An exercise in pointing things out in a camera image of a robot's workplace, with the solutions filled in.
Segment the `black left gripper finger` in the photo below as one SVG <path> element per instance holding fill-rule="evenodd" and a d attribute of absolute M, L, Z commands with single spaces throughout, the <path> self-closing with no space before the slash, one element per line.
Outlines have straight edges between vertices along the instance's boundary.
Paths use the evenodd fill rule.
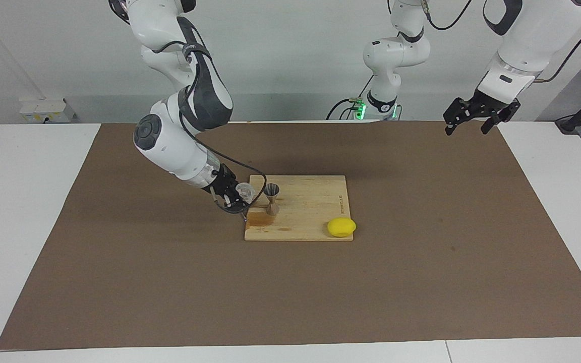
<path fill-rule="evenodd" d="M 443 120 L 446 124 L 445 133 L 447 136 L 451 136 L 459 125 L 471 121 L 474 118 L 470 108 L 471 102 L 469 100 L 457 97 L 452 101 L 443 113 Z"/>
<path fill-rule="evenodd" d="M 480 128 L 482 134 L 488 134 L 494 126 L 497 126 L 500 123 L 509 122 L 519 110 L 520 106 L 521 104 L 519 102 L 512 102 L 501 110 L 489 108 L 487 111 L 487 119 Z"/>

